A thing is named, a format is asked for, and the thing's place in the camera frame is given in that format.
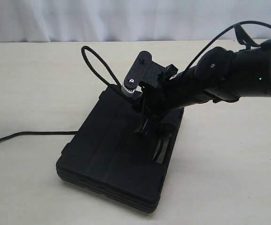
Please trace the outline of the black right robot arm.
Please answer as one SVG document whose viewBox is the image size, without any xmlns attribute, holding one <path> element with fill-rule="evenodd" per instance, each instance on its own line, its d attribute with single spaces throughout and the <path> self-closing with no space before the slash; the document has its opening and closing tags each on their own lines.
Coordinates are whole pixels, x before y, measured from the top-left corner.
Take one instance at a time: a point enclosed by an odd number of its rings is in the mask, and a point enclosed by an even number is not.
<svg viewBox="0 0 271 225">
<path fill-rule="evenodd" d="M 144 121 L 138 131 L 146 135 L 175 109 L 209 101 L 237 102 L 241 97 L 271 97 L 271 39 L 257 48 L 238 52 L 214 47 L 187 71 L 163 67 L 141 51 L 124 86 L 129 92 L 142 88 L 134 109 Z"/>
</svg>

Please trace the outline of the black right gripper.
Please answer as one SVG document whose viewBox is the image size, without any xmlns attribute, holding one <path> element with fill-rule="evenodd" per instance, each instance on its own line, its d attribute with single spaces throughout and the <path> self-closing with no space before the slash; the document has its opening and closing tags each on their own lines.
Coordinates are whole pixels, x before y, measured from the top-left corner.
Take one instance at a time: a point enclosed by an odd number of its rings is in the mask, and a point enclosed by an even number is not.
<svg viewBox="0 0 271 225">
<path fill-rule="evenodd" d="M 159 142 L 165 138 L 175 140 L 175 123 L 164 117 L 173 110 L 183 108 L 184 101 L 185 88 L 182 86 L 142 87 L 141 94 L 132 99 L 132 107 L 147 119 L 140 123 L 134 133 L 139 137 L 148 138 L 154 136 L 158 128 Z"/>
</svg>

